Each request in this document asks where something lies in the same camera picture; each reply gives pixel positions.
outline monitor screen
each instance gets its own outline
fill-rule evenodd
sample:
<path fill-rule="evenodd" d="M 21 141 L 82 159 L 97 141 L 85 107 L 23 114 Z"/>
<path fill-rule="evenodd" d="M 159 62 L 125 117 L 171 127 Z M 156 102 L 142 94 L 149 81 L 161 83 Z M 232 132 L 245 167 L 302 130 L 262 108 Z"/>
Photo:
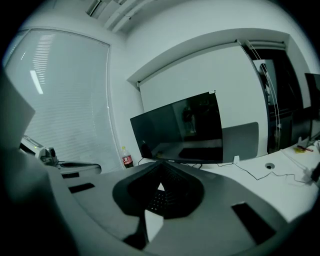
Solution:
<path fill-rule="evenodd" d="M 141 156 L 181 163 L 221 163 L 223 141 L 215 93 L 203 93 L 130 119 Z"/>

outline desk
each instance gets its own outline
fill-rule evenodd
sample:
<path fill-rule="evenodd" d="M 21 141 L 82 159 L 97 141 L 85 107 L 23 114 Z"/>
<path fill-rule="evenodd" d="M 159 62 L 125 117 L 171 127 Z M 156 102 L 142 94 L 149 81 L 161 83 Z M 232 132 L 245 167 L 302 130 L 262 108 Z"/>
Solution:
<path fill-rule="evenodd" d="M 315 146 L 310 146 L 313 152 L 306 151 L 297 154 L 294 147 L 291 146 L 272 154 L 240 161 L 237 165 L 250 172 L 257 179 L 273 171 L 278 175 L 295 174 L 296 180 L 308 181 L 304 171 L 288 157 L 295 159 L 310 170 L 320 162 L 320 153 Z M 275 168 L 267 169 L 265 167 L 266 163 L 273 163 Z M 288 222 L 310 210 L 318 196 L 319 188 L 314 182 L 310 184 L 299 183 L 294 181 L 292 175 L 278 177 L 271 173 L 263 179 L 256 180 L 235 165 L 219 167 L 217 164 L 204 164 L 201 169 L 239 182 L 260 198 L 266 200 Z"/>

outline bottle label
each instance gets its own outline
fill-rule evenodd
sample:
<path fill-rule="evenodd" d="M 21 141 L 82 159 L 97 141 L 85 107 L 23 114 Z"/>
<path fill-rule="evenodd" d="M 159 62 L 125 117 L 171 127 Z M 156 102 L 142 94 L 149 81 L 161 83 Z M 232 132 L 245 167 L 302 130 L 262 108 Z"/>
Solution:
<path fill-rule="evenodd" d="M 122 157 L 122 161 L 124 165 L 128 165 L 132 163 L 131 155 Z"/>

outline machine on desk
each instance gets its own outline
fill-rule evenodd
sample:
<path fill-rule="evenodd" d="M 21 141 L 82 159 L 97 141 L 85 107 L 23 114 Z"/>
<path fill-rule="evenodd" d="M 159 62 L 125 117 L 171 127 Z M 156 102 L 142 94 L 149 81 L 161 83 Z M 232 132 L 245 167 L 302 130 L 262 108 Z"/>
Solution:
<path fill-rule="evenodd" d="M 20 151 L 33 155 L 46 166 L 56 167 L 64 179 L 87 177 L 101 173 L 101 166 L 97 163 L 59 161 L 53 147 L 44 147 L 27 135 L 24 135 L 21 140 Z"/>

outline roller blind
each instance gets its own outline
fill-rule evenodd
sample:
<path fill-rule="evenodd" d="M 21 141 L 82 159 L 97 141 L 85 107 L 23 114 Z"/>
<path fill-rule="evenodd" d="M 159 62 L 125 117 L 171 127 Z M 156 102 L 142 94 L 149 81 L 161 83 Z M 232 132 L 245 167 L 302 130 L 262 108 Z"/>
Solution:
<path fill-rule="evenodd" d="M 109 45 L 56 30 L 33 29 L 5 71 L 35 109 L 26 135 L 54 147 L 60 161 L 122 168 L 111 127 L 106 86 Z"/>

